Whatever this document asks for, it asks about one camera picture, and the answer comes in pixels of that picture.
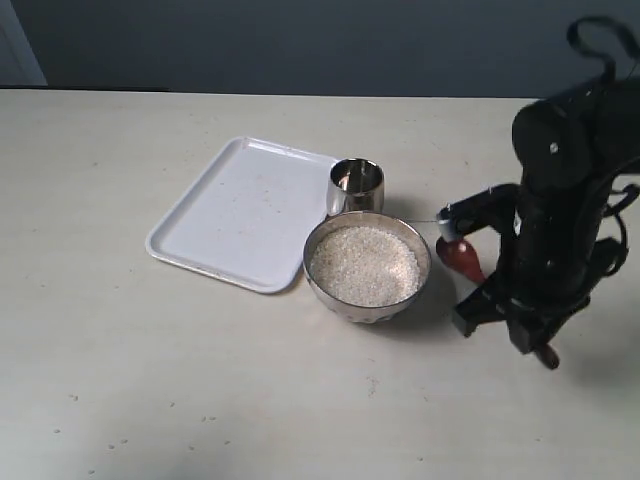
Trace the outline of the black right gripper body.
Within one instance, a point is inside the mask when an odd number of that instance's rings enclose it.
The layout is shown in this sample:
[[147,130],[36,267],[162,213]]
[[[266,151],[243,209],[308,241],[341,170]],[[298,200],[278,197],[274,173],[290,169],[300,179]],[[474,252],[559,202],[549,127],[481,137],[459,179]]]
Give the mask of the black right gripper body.
[[514,250],[503,254],[493,279],[509,338],[522,354],[550,354],[549,342],[590,303],[600,280],[618,273],[628,256],[622,199],[611,205],[607,192],[580,208],[556,201],[541,209],[529,200],[516,211],[521,220]]

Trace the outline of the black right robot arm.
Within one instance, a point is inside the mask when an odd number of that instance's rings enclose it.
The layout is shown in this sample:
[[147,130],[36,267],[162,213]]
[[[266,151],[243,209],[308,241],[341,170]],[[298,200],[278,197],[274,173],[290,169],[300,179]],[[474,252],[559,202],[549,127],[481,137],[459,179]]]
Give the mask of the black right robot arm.
[[549,369],[551,341],[624,265],[628,236],[600,238],[639,196],[639,82],[593,79],[535,101],[515,116],[518,183],[447,205],[437,215],[440,260],[475,284],[453,311],[464,336],[502,322],[512,344]]

